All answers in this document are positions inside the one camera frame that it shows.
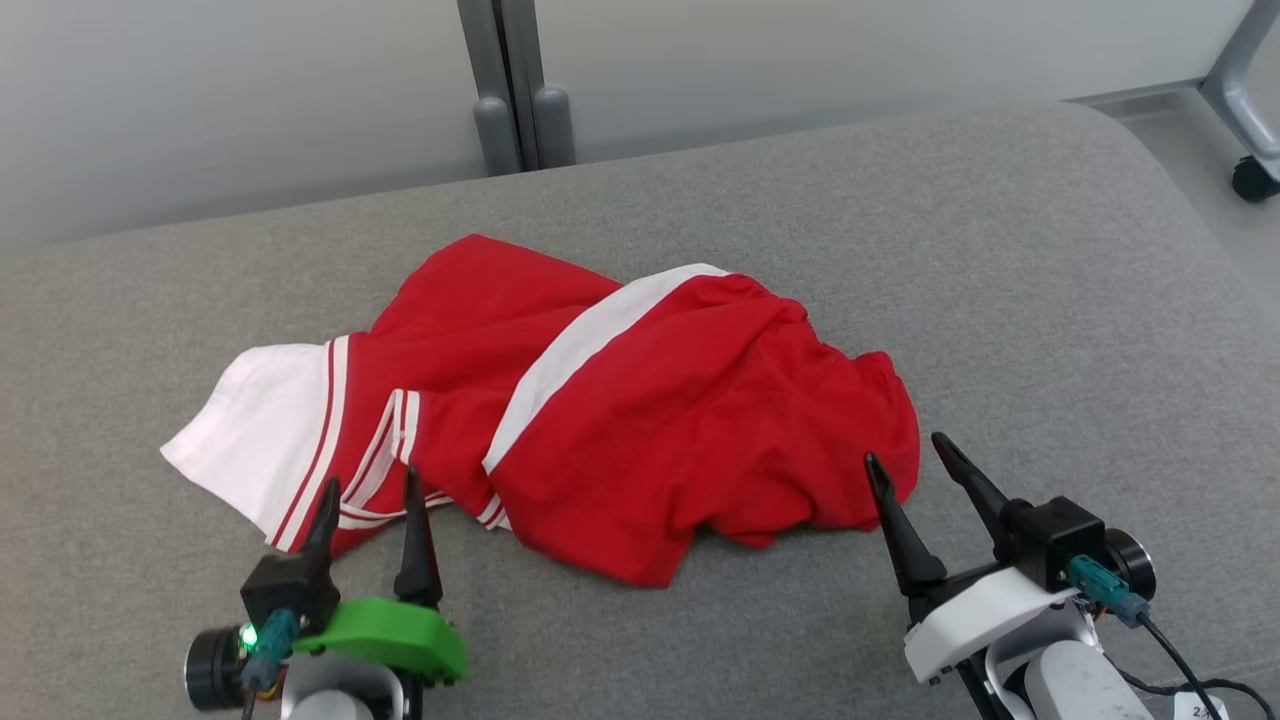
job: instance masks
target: gray fabric cushion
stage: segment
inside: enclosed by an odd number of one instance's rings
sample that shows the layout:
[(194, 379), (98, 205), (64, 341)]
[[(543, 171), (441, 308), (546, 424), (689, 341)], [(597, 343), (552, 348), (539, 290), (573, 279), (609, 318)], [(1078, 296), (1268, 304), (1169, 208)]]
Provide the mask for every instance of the gray fabric cushion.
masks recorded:
[[(191, 637), (241, 618), (260, 533), (157, 448), (264, 343), (369, 325), (471, 232), (618, 279), (707, 261), (887, 350), (922, 429), (1010, 495), (1140, 538), (1155, 616), (1203, 676), (1280, 701), (1280, 340), (1146, 150), (1076, 106), (842, 127), (99, 238), (0, 278), (0, 697), (6, 717), (193, 715)], [(932, 456), (908, 510), (952, 570), (989, 543)], [(472, 679), (430, 717), (972, 717), (918, 687), (878, 533), (703, 538), (668, 591), (434, 514)], [(334, 568), (387, 594), (399, 530)], [(1149, 680), (1147, 637), (1103, 639)], [(1233, 719), (1260, 717), (1229, 697)], [(264, 710), (270, 716), (271, 710)]]

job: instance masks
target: green led light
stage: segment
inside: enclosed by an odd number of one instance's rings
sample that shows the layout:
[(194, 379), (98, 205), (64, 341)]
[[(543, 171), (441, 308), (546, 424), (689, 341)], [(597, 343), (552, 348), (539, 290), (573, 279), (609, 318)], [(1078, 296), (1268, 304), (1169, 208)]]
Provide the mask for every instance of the green led light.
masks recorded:
[(246, 623), (241, 628), (241, 647), (253, 650), (255, 644), (257, 644), (257, 630), (253, 629), (253, 625)]

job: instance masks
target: caster wheel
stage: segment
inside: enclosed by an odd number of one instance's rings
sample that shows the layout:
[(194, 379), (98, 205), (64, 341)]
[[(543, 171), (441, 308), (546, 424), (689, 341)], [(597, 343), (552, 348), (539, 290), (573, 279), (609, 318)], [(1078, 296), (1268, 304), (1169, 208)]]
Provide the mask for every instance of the caster wheel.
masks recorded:
[(1280, 195), (1280, 181), (1272, 178), (1253, 155), (1240, 159), (1235, 174), (1231, 176), (1231, 187), (1249, 202), (1262, 202), (1267, 197)]

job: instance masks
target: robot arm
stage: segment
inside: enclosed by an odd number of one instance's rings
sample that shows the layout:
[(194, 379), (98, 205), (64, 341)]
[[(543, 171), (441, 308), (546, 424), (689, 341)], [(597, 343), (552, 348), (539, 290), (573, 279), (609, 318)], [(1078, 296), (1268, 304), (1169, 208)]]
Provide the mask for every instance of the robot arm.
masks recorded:
[(984, 720), (1151, 717), (1102, 653), (1093, 616), (1106, 607), (1082, 592), (1094, 589), (1094, 578), (1111, 579), (1105, 597), (1137, 616), (1156, 592), (1146, 550), (1065, 497), (1039, 506), (1009, 500), (942, 433), (933, 447), (978, 510), (995, 562), (948, 575), (899, 505), (892, 479), (868, 456), (884, 542), (908, 598), (905, 650), (916, 680), (938, 684), (954, 671)]
[(196, 635), (183, 675), (197, 710), (243, 707), (247, 719), (259, 700), (280, 700), (282, 720), (420, 720), (424, 688), (466, 676), (466, 647), (436, 610), (440, 574), (417, 474), (404, 480), (394, 601), (340, 601), (329, 577), (338, 493), (329, 480), (298, 553), (268, 555), (250, 573), (241, 587), (250, 621)]

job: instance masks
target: wall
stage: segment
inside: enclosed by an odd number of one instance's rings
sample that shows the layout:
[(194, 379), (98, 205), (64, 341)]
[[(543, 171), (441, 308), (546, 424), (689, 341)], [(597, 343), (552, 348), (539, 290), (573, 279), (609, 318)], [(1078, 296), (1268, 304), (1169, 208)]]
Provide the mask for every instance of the wall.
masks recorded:
[(4, 0), (0, 251), (480, 177), (448, 0)]
[(1251, 0), (538, 0), (579, 161), (1203, 77)]

